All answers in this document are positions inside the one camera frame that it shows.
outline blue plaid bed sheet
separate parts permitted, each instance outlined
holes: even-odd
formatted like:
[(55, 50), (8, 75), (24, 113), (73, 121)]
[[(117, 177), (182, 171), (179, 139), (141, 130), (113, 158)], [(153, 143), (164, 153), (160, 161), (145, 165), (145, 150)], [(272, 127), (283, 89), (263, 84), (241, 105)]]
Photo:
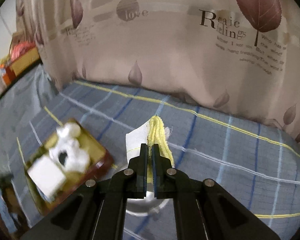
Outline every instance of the blue plaid bed sheet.
[[(74, 117), (123, 166), (125, 134), (155, 114), (172, 128), (168, 143), (178, 169), (193, 179), (216, 180), (281, 239), (294, 235), (300, 226), (300, 150), (288, 134), (154, 91), (85, 81), (71, 83), (50, 101), (18, 134), (19, 145), (12, 138), (9, 168), (29, 226), (42, 217), (28, 191), (19, 151), (27, 161), (58, 121)], [(173, 212), (169, 201), (155, 217), (126, 214), (123, 239), (176, 239)]]

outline bed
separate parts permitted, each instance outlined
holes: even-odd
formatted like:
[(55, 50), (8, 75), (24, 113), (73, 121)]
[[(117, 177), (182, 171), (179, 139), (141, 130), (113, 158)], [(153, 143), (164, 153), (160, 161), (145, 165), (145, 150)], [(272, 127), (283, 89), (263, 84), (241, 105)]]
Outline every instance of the bed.
[(29, 73), (23, 75), (0, 98), (0, 172), (9, 171), (7, 165), (8, 151), (12, 140), (20, 129), (40, 112), (52, 98), (57, 95), (49, 75), (43, 65), (36, 64)]
[[(38, 71), (41, 66), (20, 84)], [(47, 86), (44, 91), (52, 95), (54, 89)], [(36, 115), (16, 125), (6, 161), (29, 227), (42, 216), (29, 193), (20, 151), (27, 161), (55, 131), (58, 120), (75, 118), (123, 167), (127, 164), (125, 134), (155, 114), (172, 128), (168, 142), (178, 169), (193, 179), (216, 180), (281, 239), (290, 239), (300, 226), (300, 149), (277, 128), (193, 106), (167, 94), (83, 80), (72, 82), (41, 106)], [(111, 169), (103, 179), (116, 171)], [(126, 214), (123, 239), (176, 239), (172, 214), (172, 201), (147, 216)]]

